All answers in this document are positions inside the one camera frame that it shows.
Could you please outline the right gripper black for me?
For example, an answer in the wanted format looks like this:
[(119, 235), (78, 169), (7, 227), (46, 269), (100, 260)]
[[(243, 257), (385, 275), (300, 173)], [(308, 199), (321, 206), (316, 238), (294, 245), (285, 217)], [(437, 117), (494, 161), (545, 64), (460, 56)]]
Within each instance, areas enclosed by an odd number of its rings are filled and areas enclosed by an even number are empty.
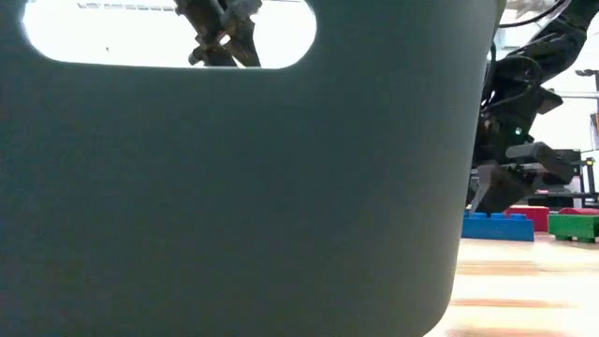
[[(543, 69), (530, 57), (512, 55), (489, 63), (476, 127), (475, 162), (505, 162), (508, 148), (533, 142), (529, 131), (535, 117), (563, 103), (542, 83)], [(513, 171), (483, 165), (469, 182), (470, 211), (504, 212), (532, 192), (532, 184)]]

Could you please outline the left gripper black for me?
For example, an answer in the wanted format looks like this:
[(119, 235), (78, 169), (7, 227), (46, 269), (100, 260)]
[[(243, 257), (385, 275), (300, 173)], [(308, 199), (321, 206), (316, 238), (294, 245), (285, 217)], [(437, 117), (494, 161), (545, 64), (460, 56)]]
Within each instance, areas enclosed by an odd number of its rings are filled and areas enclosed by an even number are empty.
[[(175, 0), (175, 5), (176, 14), (184, 16), (195, 30), (199, 44), (211, 45), (229, 36), (231, 54), (243, 66), (261, 67), (251, 20), (262, 7), (261, 0)], [(189, 54), (188, 63), (236, 67), (231, 54), (222, 46), (198, 46)]]

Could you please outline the blue stud block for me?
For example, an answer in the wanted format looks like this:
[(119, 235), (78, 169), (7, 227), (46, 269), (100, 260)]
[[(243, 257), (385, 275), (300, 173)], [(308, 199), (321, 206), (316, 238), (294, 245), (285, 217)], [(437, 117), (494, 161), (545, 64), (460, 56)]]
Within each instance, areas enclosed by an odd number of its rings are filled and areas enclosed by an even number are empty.
[(533, 242), (533, 221), (520, 213), (466, 212), (461, 236), (465, 239)]

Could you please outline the red stud block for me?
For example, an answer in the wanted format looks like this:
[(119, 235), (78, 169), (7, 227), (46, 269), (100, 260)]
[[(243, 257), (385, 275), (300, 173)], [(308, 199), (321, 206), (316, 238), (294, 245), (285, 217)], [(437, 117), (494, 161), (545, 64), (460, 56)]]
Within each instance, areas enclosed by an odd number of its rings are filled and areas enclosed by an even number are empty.
[(504, 211), (505, 214), (524, 214), (533, 222), (535, 232), (548, 231), (549, 208), (545, 206), (514, 205)]

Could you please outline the green stud block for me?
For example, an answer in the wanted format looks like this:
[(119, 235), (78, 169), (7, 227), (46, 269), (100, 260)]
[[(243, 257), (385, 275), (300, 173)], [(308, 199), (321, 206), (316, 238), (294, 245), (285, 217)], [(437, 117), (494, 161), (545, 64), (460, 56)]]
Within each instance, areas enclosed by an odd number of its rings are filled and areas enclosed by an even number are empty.
[(595, 243), (599, 238), (599, 215), (551, 214), (548, 233), (557, 241)]

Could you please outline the teal plastic bin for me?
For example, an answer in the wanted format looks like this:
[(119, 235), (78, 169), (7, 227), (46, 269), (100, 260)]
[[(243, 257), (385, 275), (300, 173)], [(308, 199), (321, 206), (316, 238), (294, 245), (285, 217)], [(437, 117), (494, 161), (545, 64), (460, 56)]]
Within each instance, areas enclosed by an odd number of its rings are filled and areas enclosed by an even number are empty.
[(0, 337), (423, 337), (505, 0), (307, 0), (283, 69), (58, 63), (0, 3)]

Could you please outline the black aluminium table frame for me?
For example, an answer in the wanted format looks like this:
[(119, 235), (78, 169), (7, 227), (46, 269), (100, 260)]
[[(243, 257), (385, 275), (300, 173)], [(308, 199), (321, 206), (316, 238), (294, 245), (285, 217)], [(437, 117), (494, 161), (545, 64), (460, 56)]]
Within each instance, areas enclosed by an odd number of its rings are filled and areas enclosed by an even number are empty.
[(551, 210), (568, 207), (596, 208), (599, 207), (599, 193), (541, 190), (526, 197), (525, 203), (530, 206), (546, 206)]

